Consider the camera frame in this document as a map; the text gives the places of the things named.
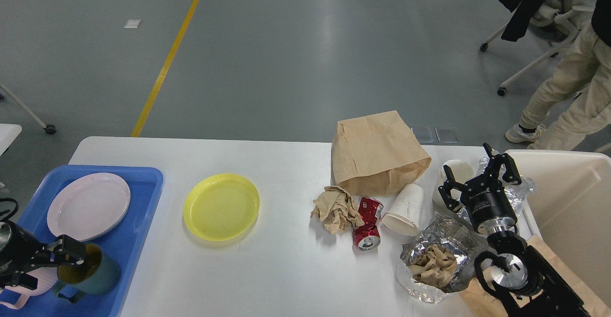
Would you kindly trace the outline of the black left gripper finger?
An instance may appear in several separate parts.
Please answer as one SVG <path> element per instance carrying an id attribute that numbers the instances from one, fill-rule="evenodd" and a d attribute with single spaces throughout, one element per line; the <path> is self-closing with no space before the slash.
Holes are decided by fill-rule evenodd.
<path id="1" fill-rule="evenodd" d="M 0 276 L 1 288 L 5 288 L 7 286 L 22 286 L 29 290 L 35 290 L 38 288 L 38 285 L 39 280 L 26 272 L 16 271 L 9 274 L 2 274 Z"/>
<path id="2" fill-rule="evenodd" d="M 86 244 L 76 239 L 61 235 L 52 243 L 43 246 L 40 251 L 40 263 L 48 266 L 61 265 L 83 266 L 87 258 Z"/>

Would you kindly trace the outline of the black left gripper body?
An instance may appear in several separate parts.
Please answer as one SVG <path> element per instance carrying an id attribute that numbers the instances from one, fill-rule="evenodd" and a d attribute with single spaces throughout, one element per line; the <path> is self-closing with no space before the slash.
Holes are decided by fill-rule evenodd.
<path id="1" fill-rule="evenodd" d="M 30 272 L 48 267 L 37 256 L 44 244 L 31 232 L 11 222 L 0 223 L 0 275 L 11 279 L 18 272 Z"/>

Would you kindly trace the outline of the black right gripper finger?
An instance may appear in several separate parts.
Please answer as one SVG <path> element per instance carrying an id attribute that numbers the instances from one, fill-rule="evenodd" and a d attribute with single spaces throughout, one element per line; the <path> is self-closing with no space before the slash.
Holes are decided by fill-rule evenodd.
<path id="1" fill-rule="evenodd" d="M 443 165 L 442 184 L 437 187 L 437 191 L 447 210 L 459 213 L 465 209 L 469 213 L 475 211 L 476 202 L 483 193 L 483 179 L 479 176 L 471 177 L 465 182 L 456 179 L 454 167 Z"/>
<path id="2" fill-rule="evenodd" d="M 519 186 L 522 179 L 514 159 L 506 152 L 495 151 L 488 143 L 483 143 L 488 163 L 483 171 L 483 187 Z"/>

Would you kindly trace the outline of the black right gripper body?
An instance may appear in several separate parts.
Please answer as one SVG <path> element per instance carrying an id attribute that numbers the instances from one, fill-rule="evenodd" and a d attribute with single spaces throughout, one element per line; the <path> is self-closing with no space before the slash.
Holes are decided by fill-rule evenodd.
<path id="1" fill-rule="evenodd" d="M 481 235 L 515 230 L 517 226 L 518 218 L 500 181 L 468 188 L 464 205 L 473 230 Z"/>

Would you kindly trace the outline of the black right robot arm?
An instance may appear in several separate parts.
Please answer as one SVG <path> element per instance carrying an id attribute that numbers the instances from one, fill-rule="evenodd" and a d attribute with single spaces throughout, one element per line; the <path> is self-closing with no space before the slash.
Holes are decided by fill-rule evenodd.
<path id="1" fill-rule="evenodd" d="M 444 165 L 446 180 L 437 190 L 452 212 L 466 210 L 472 228 L 490 250 L 474 261 L 475 276 L 499 300 L 509 317 L 587 317 L 583 300 L 552 265 L 518 234 L 518 218 L 506 186 L 522 183 L 514 159 L 487 144 L 482 174 L 460 183 Z"/>

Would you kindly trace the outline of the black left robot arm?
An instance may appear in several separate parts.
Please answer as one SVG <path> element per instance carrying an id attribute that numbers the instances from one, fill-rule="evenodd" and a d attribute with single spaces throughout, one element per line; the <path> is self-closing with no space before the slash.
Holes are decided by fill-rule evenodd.
<path id="1" fill-rule="evenodd" d="M 67 235 L 58 236 L 52 243 L 42 243 L 31 232 L 10 221 L 18 212 L 19 204 L 12 198 L 2 203 L 13 206 L 1 210 L 0 222 L 0 284 L 35 290 L 39 280 L 30 273 L 39 268 L 70 266 L 84 269 L 86 245 Z"/>

